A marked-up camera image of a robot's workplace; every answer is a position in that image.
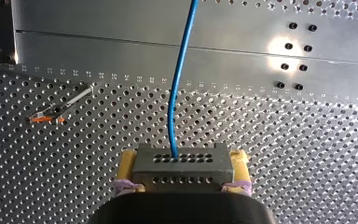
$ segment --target blue wire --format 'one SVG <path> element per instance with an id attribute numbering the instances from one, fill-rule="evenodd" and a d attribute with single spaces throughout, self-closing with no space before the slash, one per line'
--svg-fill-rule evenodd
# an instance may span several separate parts
<path id="1" fill-rule="evenodd" d="M 172 81 L 171 96 L 168 104 L 168 136 L 170 138 L 171 153 L 173 158 L 178 157 L 178 148 L 175 139 L 176 135 L 175 135 L 175 122 L 174 122 L 176 95 L 178 92 L 180 77 L 182 75 L 182 70 L 183 70 L 183 64 L 185 62 L 185 57 L 187 53 L 188 42 L 190 40 L 191 30 L 194 25 L 194 20 L 196 17 L 198 6 L 199 6 L 199 0 L 192 0 L 190 10 L 187 16 L 185 33 L 182 39 L 182 46 L 180 48 L 179 57 L 176 64 L 175 75 Z"/>

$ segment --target metal rod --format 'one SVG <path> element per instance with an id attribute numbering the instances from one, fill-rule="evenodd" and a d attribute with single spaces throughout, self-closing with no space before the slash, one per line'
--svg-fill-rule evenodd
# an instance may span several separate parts
<path id="1" fill-rule="evenodd" d="M 79 93 L 77 96 L 75 96 L 74 98 L 72 98 L 71 100 L 69 100 L 66 105 L 73 105 L 74 103 L 76 103 L 78 100 L 80 100 L 81 98 L 83 98 L 84 96 L 88 95 L 89 93 L 91 93 L 93 91 L 93 87 L 90 86 L 89 88 L 83 90 L 81 93 Z"/>

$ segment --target screw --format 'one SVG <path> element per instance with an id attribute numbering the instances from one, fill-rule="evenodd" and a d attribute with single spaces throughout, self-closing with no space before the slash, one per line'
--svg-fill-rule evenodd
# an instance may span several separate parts
<path id="1" fill-rule="evenodd" d="M 308 70 L 308 67 L 305 64 L 301 64 L 299 69 L 300 71 L 306 72 Z"/>
<path id="2" fill-rule="evenodd" d="M 313 25 L 313 24 L 308 27 L 308 30 L 311 31 L 311 32 L 315 32 L 317 29 L 318 29 L 318 27 L 316 25 Z"/>
<path id="3" fill-rule="evenodd" d="M 304 50 L 305 50 L 306 52 L 311 52 L 311 51 L 312 51 L 312 46 L 306 45 L 306 46 L 304 46 Z"/>
<path id="4" fill-rule="evenodd" d="M 297 28 L 297 23 L 295 23 L 295 22 L 290 22 L 289 28 L 292 29 L 292 30 L 295 30 L 295 29 Z"/>
<path id="5" fill-rule="evenodd" d="M 298 90 L 298 91 L 302 91 L 302 90 L 304 90 L 304 86 L 301 85 L 301 84 L 296 84 L 295 89 Z"/>
<path id="6" fill-rule="evenodd" d="M 279 89 L 283 89 L 284 88 L 284 83 L 283 82 L 278 82 L 276 84 L 276 87 L 278 87 Z"/>
<path id="7" fill-rule="evenodd" d="M 292 49 L 292 48 L 293 48 L 293 45 L 292 45 L 291 43 L 287 43 L 287 44 L 284 45 L 284 47 L 285 47 L 286 49 Z"/>
<path id="8" fill-rule="evenodd" d="M 281 69 L 283 69 L 283 70 L 289 69 L 289 64 L 283 63 L 283 64 L 281 65 Z"/>

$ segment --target aluminum panel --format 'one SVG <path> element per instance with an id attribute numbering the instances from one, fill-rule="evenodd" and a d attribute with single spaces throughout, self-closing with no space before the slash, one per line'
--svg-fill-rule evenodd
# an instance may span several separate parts
<path id="1" fill-rule="evenodd" d="M 189 2 L 18 1 L 16 29 L 179 45 Z M 191 46 L 358 63 L 358 0 L 216 2 L 200 1 Z M 286 43 L 294 47 L 285 49 Z M 306 45 L 313 50 L 304 51 Z"/>
<path id="2" fill-rule="evenodd" d="M 64 125 L 24 123 L 72 91 L 0 75 L 0 223 L 84 223 L 113 195 L 121 149 L 169 144 L 168 90 L 124 77 Z M 358 223 L 358 105 L 182 89 L 177 108 L 180 147 L 246 150 L 254 197 L 280 223 Z"/>
<path id="3" fill-rule="evenodd" d="M 166 88 L 171 86 L 179 50 L 51 35 L 18 34 L 18 42 L 19 61 L 28 66 L 24 71 L 30 70 L 36 77 L 102 83 L 124 77 L 128 83 Z M 283 63 L 289 65 L 287 70 L 281 69 Z M 53 69 L 53 64 L 60 66 Z M 299 71 L 301 64 L 308 67 L 306 72 Z M 275 87 L 279 81 L 286 84 L 282 90 Z M 298 83 L 304 86 L 303 91 L 295 90 Z M 189 49 L 182 86 L 216 93 L 296 95 L 300 100 L 355 103 L 358 64 Z"/>

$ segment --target perforated metal panel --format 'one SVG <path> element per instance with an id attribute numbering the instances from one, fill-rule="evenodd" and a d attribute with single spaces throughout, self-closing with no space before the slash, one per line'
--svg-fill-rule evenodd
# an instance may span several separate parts
<path id="1" fill-rule="evenodd" d="M 122 149 L 168 146 L 188 4 L 16 2 L 20 64 L 0 64 L 0 224 L 84 223 L 113 195 Z M 170 17 L 160 10 L 169 6 Z M 94 17 L 85 21 L 86 12 Z M 179 146 L 244 149 L 254 197 L 280 223 L 358 223 L 358 1 L 207 0 L 192 38 Z M 25 122 L 82 84 L 95 94 L 64 125 Z"/>

